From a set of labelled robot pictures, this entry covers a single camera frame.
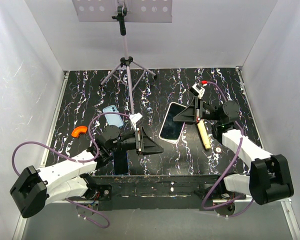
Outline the black phone without case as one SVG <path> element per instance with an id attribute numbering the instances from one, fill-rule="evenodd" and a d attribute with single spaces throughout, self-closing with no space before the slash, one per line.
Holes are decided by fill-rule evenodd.
<path id="1" fill-rule="evenodd" d="M 129 172 L 128 156 L 126 150 L 113 153 L 113 167 L 115 175 L 127 175 Z"/>

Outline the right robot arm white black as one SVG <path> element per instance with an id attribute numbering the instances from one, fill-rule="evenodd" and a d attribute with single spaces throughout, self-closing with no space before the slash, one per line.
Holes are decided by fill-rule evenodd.
<path id="1" fill-rule="evenodd" d="M 213 137 L 235 153 L 248 167 L 248 174 L 225 172 L 216 181 L 217 195 L 227 199 L 233 193 L 249 195 L 259 205 L 292 197 L 294 187 L 288 160 L 281 154 L 274 155 L 252 142 L 237 125 L 239 105 L 227 101 L 212 106 L 197 96 L 173 120 L 198 125 L 201 120 L 214 120 Z"/>

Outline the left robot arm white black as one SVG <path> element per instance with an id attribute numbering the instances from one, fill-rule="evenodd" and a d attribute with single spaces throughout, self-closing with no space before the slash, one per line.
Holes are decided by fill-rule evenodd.
<path id="1" fill-rule="evenodd" d="M 89 173 L 98 170 L 110 161 L 119 175 L 128 169 L 127 152 L 135 150 L 138 155 L 161 154 L 164 149 L 151 139 L 143 127 L 121 134 L 115 125 L 105 127 L 96 139 L 96 144 L 74 156 L 48 167 L 26 167 L 10 189 L 23 218 L 39 213 L 46 205 L 71 197 L 93 199 L 102 191 Z"/>

